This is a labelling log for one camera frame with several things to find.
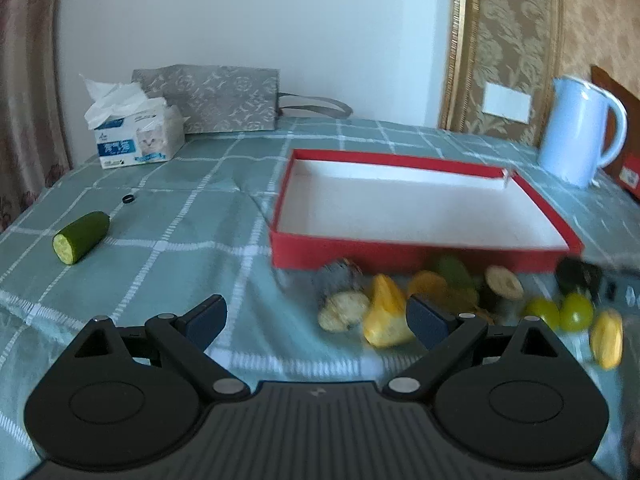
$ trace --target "red box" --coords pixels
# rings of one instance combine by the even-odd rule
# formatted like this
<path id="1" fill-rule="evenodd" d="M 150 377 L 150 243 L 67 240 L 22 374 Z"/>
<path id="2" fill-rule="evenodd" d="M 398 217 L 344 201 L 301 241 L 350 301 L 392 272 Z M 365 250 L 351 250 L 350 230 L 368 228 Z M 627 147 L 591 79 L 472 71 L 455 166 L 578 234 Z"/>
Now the red box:
<path id="1" fill-rule="evenodd" d="M 640 198 L 640 186 L 638 186 L 638 181 L 640 180 L 639 175 L 640 158 L 631 154 L 627 155 L 622 163 L 622 169 L 620 170 L 617 181 L 620 186 L 628 189 L 636 198 Z"/>
<path id="2" fill-rule="evenodd" d="M 583 244 L 517 173 L 434 158 L 294 150 L 270 229 L 273 265 L 348 258 L 365 272 L 415 272 L 456 254 L 472 272 L 551 272 Z"/>

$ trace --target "wall switch plate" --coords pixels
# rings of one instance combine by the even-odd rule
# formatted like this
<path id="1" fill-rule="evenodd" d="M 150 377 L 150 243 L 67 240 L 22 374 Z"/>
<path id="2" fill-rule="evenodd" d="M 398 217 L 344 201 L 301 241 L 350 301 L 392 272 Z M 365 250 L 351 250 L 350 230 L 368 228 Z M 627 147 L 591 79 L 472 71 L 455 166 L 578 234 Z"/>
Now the wall switch plate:
<path id="1" fill-rule="evenodd" d="M 482 111 L 485 114 L 529 124 L 531 96 L 506 86 L 486 83 Z"/>

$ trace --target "kettle handle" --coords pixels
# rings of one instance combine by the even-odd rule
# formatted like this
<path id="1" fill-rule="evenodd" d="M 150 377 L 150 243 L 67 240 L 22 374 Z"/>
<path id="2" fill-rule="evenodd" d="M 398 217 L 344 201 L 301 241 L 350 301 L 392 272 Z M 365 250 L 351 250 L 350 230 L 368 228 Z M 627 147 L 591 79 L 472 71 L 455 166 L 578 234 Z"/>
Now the kettle handle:
<path id="1" fill-rule="evenodd" d="M 622 146 L 624 145 L 626 139 L 625 107 L 622 105 L 620 100 L 611 92 L 607 92 L 606 90 L 601 91 L 607 97 L 607 99 L 609 99 L 609 106 L 613 108 L 613 111 L 616 114 L 616 135 L 613 137 L 609 149 L 600 156 L 600 160 L 598 161 L 599 168 L 603 168 L 604 166 L 607 166 L 614 161 L 614 159 L 620 153 L 620 150 L 622 150 Z"/>

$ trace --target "white wall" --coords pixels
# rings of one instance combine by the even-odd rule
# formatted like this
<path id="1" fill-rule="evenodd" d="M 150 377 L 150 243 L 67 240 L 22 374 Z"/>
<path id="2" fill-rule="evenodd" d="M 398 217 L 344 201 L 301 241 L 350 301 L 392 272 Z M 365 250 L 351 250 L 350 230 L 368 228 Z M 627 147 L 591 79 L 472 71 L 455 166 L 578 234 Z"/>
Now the white wall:
<path id="1" fill-rule="evenodd" d="M 128 82 L 175 63 L 281 69 L 281 90 L 364 118 L 435 126 L 450 0 L 59 0 L 58 76 L 74 164 L 95 153 L 79 73 Z"/>

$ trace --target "yellow fruit piece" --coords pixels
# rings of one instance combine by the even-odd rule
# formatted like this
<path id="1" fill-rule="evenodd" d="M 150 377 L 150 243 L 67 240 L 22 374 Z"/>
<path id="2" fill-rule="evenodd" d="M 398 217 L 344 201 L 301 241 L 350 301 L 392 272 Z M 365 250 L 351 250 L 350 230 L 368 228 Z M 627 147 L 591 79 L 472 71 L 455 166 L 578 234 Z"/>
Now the yellow fruit piece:
<path id="1" fill-rule="evenodd" d="M 412 278 L 407 287 L 407 298 L 414 294 L 424 294 L 434 303 L 440 304 L 447 294 L 447 280 L 435 272 L 422 270 Z"/>
<path id="2" fill-rule="evenodd" d="M 560 309 L 560 328 L 565 332 L 580 332 L 593 321 L 593 303 L 578 292 L 567 294 Z"/>
<path id="3" fill-rule="evenodd" d="M 406 323 L 406 298 L 394 281 L 384 274 L 373 278 L 371 308 L 362 322 L 365 339 L 377 348 L 409 341 L 414 333 Z"/>
<path id="4" fill-rule="evenodd" d="M 611 370 L 622 359 L 622 318 L 613 310 L 605 310 L 597 317 L 589 334 L 593 359 L 605 370 Z"/>

